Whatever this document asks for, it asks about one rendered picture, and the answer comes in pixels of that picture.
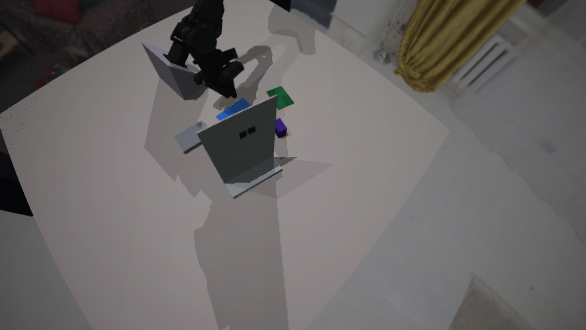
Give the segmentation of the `blue square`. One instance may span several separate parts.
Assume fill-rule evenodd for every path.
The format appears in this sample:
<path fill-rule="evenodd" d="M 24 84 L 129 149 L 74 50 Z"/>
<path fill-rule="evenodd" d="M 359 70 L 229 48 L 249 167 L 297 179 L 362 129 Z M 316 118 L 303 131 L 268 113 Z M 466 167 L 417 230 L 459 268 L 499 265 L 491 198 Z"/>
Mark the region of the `blue square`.
<path fill-rule="evenodd" d="M 243 98 L 241 100 L 239 100 L 238 102 L 236 102 L 235 104 L 233 104 L 232 106 L 230 106 L 229 108 L 227 108 L 226 110 L 224 110 L 223 112 L 221 112 L 218 116 L 217 119 L 222 120 L 226 117 L 229 117 L 231 115 L 233 115 L 236 112 L 239 112 L 247 107 L 252 106 L 250 103 L 247 103 Z"/>

